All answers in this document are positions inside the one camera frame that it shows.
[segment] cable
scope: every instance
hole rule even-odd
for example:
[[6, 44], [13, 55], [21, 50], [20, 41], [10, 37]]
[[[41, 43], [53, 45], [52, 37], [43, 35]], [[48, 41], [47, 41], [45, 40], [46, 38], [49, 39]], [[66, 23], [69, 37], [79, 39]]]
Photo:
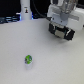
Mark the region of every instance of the cable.
[[36, 5], [35, 5], [35, 3], [34, 3], [34, 0], [32, 0], [32, 2], [33, 2], [33, 5], [34, 5], [34, 8], [35, 8], [36, 12], [37, 12], [41, 17], [46, 18], [47, 20], [50, 21], [50, 20], [51, 20], [51, 17], [47, 17], [47, 16], [42, 15], [41, 13], [39, 13], [39, 11], [37, 10]]

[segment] white robot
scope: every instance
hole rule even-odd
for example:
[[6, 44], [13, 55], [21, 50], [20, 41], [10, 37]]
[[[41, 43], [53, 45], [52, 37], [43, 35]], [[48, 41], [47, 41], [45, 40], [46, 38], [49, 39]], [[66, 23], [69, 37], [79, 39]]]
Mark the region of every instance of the white robot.
[[66, 40], [72, 40], [75, 30], [82, 30], [84, 10], [76, 8], [78, 0], [51, 0], [47, 17], [51, 17], [49, 31]]

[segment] white table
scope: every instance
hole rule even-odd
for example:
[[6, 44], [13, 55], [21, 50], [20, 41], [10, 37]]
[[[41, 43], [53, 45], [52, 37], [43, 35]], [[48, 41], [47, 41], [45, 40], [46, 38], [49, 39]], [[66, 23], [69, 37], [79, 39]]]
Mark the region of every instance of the white table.
[[[45, 19], [0, 24], [0, 84], [84, 84], [84, 29], [56, 38]], [[31, 70], [24, 59], [33, 57]]]

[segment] small green object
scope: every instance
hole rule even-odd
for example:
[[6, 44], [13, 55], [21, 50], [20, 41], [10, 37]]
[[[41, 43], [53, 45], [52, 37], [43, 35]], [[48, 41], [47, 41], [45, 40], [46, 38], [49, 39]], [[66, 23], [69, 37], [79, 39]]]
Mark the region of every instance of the small green object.
[[32, 62], [32, 57], [30, 55], [26, 56], [25, 63], [30, 64]]

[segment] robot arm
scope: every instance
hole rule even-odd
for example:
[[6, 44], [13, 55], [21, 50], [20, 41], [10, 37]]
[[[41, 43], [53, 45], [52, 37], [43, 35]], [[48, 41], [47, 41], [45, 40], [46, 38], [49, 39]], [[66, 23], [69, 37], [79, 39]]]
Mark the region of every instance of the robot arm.
[[83, 28], [84, 16], [76, 8], [78, 0], [51, 0], [48, 17], [52, 17], [49, 31], [61, 38], [72, 40], [75, 30]]

